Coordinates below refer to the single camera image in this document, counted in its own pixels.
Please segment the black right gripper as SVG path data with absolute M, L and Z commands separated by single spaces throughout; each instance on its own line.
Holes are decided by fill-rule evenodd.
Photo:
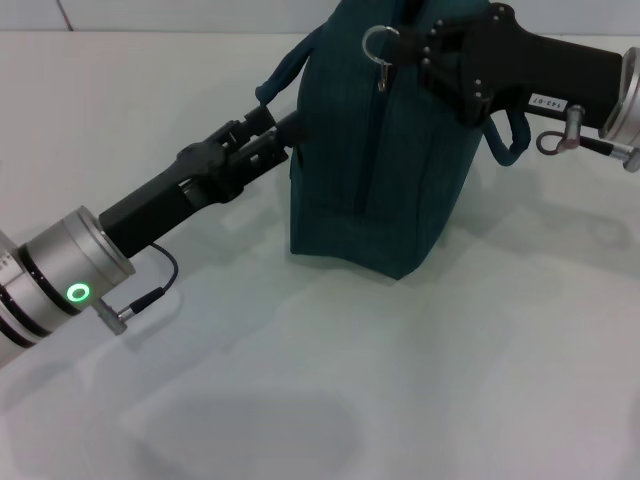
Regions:
M 441 65 L 456 54 L 460 79 Z M 583 125 L 604 126 L 619 98 L 618 53 L 532 34 L 514 10 L 492 4 L 483 13 L 437 19 L 427 30 L 403 27 L 393 41 L 393 65 L 419 64 L 419 85 L 444 102 L 464 125 L 499 110 L 519 110 L 563 120 L 566 107 L 532 101 L 542 95 L 579 105 Z

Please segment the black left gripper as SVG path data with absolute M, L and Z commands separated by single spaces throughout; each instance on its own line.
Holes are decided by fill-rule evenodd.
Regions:
M 131 258 L 199 210 L 233 200 L 246 185 L 285 162 L 285 150 L 305 136 L 298 112 L 275 124 L 268 108 L 258 106 L 243 120 L 225 123 L 209 141 L 184 148 L 166 170 L 101 213 L 99 222 Z M 227 160 L 225 150 L 237 152 Z

